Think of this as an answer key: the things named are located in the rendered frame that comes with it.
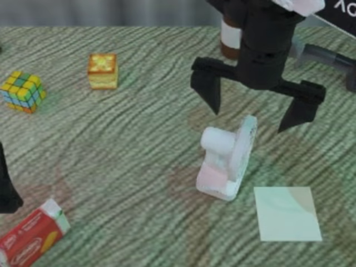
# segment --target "gray wood grain surface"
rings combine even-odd
[[[355,57],[355,41],[331,28],[299,37]],[[284,77],[325,85],[310,125],[277,135],[290,98],[223,80],[219,116],[190,89],[196,56],[222,59],[219,29],[1,28],[0,77],[39,75],[47,99],[28,115],[0,105],[0,140],[25,200],[0,216],[0,235],[53,196],[72,230],[36,264],[79,266],[354,266],[356,95],[318,63]],[[92,91],[88,55],[118,54],[120,86]],[[237,199],[195,190],[207,126],[235,131],[253,114],[259,130]],[[254,186],[310,186],[323,242],[262,243]]]

